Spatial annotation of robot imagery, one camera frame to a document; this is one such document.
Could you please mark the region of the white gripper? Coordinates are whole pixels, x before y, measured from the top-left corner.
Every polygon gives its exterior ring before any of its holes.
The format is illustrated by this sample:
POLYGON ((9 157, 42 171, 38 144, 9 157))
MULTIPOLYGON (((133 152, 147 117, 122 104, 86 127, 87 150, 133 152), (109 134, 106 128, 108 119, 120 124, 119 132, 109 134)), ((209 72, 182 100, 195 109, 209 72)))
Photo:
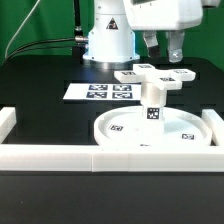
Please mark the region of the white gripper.
MULTIPOLYGON (((173 30, 166 33, 167 55, 171 63, 183 59, 185 31, 202 21, 201 0, 123 0, 128 23, 132 30, 173 30)), ((143 39, 148 56, 160 56, 155 31, 144 31, 143 39)))

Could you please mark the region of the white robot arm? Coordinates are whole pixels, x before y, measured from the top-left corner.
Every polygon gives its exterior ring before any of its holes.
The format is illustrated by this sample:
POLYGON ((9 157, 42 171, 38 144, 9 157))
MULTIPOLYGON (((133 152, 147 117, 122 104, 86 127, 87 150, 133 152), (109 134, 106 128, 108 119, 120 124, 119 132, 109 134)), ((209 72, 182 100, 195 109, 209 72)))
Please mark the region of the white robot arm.
POLYGON ((164 31, 172 63, 183 59, 185 30, 199 25, 201 0, 94 0, 94 26, 88 34, 84 62, 103 69, 123 69, 140 60, 135 33, 141 31, 148 55, 156 58, 160 47, 156 33, 164 31))

